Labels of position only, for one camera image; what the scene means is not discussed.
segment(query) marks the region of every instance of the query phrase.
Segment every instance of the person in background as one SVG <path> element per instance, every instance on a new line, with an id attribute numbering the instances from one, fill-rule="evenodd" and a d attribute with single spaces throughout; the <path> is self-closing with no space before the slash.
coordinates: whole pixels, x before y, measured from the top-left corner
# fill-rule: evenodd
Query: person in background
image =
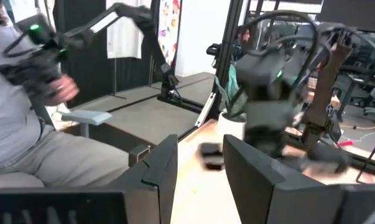
<path id="1" fill-rule="evenodd" d="M 20 36 L 13 26 L 7 26 L 4 8 L 0 0 L 0 65 L 22 59 L 2 54 Z M 32 47 L 25 38 L 14 50 Z M 68 75 L 50 86 L 57 94 L 47 99 L 47 106 L 69 101 L 79 91 Z M 0 188 L 104 186 L 129 168 L 128 153 L 56 131 L 45 125 L 31 106 L 23 87 L 10 84 L 0 74 Z"/>
<path id="2" fill-rule="evenodd" d="M 237 35 L 233 42 L 233 61 L 237 61 L 243 56 L 243 49 L 241 44 L 248 42 L 249 38 L 249 29 L 238 27 Z"/>

